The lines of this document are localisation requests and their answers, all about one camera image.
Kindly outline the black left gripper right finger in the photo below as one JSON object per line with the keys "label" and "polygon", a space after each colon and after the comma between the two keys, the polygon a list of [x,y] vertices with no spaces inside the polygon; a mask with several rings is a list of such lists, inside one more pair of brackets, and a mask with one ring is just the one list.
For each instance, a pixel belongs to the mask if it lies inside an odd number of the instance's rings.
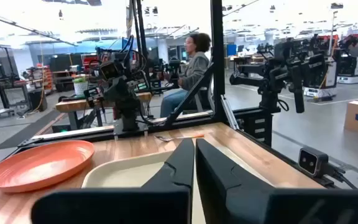
{"label": "black left gripper right finger", "polygon": [[204,216],[214,224],[358,224],[358,190],[276,188],[196,140]]}

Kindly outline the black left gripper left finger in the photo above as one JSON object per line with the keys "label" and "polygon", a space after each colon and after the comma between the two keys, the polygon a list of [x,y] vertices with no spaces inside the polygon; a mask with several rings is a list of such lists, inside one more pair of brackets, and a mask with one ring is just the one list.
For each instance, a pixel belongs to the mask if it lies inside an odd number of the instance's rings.
{"label": "black left gripper left finger", "polygon": [[32,224],[190,224],[195,146],[183,140],[141,187],[62,190],[38,199]]}

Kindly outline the metal spoon with orange handle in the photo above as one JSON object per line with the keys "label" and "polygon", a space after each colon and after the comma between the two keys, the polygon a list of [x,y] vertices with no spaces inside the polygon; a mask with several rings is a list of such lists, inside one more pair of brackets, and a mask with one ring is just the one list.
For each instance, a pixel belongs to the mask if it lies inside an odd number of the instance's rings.
{"label": "metal spoon with orange handle", "polygon": [[204,134],[197,134],[192,136],[181,136],[181,137],[173,137],[173,138],[166,138],[163,136],[155,136],[156,139],[161,140],[163,142],[170,142],[177,139],[194,139],[194,138],[203,138]]}

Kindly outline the orange plastic plate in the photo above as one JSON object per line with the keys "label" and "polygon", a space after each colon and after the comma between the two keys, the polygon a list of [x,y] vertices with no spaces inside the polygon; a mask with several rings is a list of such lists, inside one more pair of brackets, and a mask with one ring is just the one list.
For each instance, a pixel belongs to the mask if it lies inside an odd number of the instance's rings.
{"label": "orange plastic plate", "polygon": [[37,146],[0,162],[0,190],[30,192],[62,182],[83,170],[94,144],[71,140]]}

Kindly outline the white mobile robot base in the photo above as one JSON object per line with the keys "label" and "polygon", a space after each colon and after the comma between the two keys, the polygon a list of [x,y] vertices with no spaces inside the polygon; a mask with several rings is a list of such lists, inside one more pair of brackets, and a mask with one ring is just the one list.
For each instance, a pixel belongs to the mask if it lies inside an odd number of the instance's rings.
{"label": "white mobile robot base", "polygon": [[323,54],[310,56],[306,59],[310,71],[303,80],[303,95],[317,99],[337,95],[337,62]]}

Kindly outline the beige plastic tray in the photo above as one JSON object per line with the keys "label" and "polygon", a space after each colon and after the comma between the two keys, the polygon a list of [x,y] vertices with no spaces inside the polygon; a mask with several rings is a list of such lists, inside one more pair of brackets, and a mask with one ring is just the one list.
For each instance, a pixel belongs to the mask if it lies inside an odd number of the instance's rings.
{"label": "beige plastic tray", "polygon": [[[227,147],[215,148],[252,175],[273,186]],[[81,188],[141,187],[162,168],[172,153],[173,151],[158,152],[101,164],[86,175]],[[196,177],[193,186],[192,224],[206,224]]]}

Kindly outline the person seated at robot station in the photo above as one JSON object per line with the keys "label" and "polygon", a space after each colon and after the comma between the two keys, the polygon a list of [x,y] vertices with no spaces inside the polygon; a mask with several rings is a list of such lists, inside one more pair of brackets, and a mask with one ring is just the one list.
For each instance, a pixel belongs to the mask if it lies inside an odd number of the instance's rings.
{"label": "person seated at robot station", "polygon": [[211,38],[208,34],[192,34],[185,40],[185,50],[190,62],[179,76],[178,85],[181,90],[165,96],[160,105],[160,116],[168,117],[183,101],[187,93],[195,86],[197,81],[204,75],[209,65],[209,59],[205,53],[210,49]]}

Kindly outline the wooden workbench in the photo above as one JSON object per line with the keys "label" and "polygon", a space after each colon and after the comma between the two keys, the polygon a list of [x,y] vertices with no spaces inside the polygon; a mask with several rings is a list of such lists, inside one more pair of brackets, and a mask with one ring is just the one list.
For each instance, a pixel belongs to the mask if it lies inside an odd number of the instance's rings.
{"label": "wooden workbench", "polygon": [[98,121],[98,126],[102,126],[103,122],[101,119],[101,108],[112,108],[114,103],[108,101],[94,100],[94,106],[90,106],[85,99],[73,100],[73,101],[61,101],[55,105],[55,109],[61,113],[67,113],[70,121],[71,130],[82,129],[84,121],[80,121],[78,118],[78,112],[86,113],[88,110],[95,110],[95,116]]}

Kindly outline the white basket with green contents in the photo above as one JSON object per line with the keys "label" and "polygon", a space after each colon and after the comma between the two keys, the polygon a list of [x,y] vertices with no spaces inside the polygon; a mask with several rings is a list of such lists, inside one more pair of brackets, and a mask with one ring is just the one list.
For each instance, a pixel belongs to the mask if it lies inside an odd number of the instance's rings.
{"label": "white basket with green contents", "polygon": [[86,77],[75,78],[73,80],[73,86],[74,86],[75,95],[83,96],[84,91],[88,89],[88,81]]}

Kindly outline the black rig frame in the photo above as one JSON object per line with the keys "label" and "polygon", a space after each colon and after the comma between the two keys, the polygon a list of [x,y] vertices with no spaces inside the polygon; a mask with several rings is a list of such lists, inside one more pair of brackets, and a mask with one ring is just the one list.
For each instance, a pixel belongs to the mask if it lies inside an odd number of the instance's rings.
{"label": "black rig frame", "polygon": [[[250,144],[252,148],[257,150],[257,155],[261,156],[266,152],[270,157],[275,161],[284,162],[285,168],[289,171],[295,173],[295,177],[299,178],[298,186],[313,188],[314,185],[311,184],[311,181],[314,181],[321,187],[327,189],[334,189],[336,186],[334,182],[326,177],[312,177],[307,174],[305,171],[302,171],[298,165],[290,160],[288,157],[284,156],[280,152],[274,150],[269,145],[266,145],[258,141],[253,136],[239,130],[233,125],[227,125],[226,122],[236,122],[236,115],[244,115],[246,118],[250,118],[251,115],[261,115],[267,121],[272,120],[272,115],[264,112],[258,108],[250,109],[241,109],[241,110],[231,110],[226,101],[225,86],[224,86],[224,59],[223,59],[223,13],[221,10],[222,0],[210,0],[211,6],[211,30],[212,30],[212,40],[213,40],[213,51],[211,53],[211,65],[206,71],[204,78],[200,79],[196,84],[194,89],[185,97],[183,102],[179,105],[179,108],[171,114],[168,118],[158,122],[147,124],[143,129],[138,129],[137,131],[127,131],[122,132],[118,130],[118,127],[107,128],[103,127],[102,130],[96,131],[93,128],[91,129],[82,129],[80,133],[73,133],[72,131],[59,134],[56,137],[50,138],[36,138],[28,139],[20,143],[14,148],[10,148],[8,157],[13,156],[14,154],[20,153],[22,151],[31,149],[36,146],[41,146],[44,144],[68,141],[68,140],[85,140],[89,142],[100,142],[100,141],[109,141],[109,140],[119,140],[129,139],[129,138],[139,138],[145,136],[146,134],[160,134],[164,131],[171,130],[184,130],[186,128],[198,127],[204,124],[212,124],[214,127],[226,128],[227,133],[230,138],[236,139],[242,143]],[[212,81],[214,84],[213,88],[213,100],[211,102],[212,112],[200,112],[188,114],[186,116],[179,116],[182,112],[184,103],[188,102],[192,96],[198,92],[199,87],[205,81]]]}

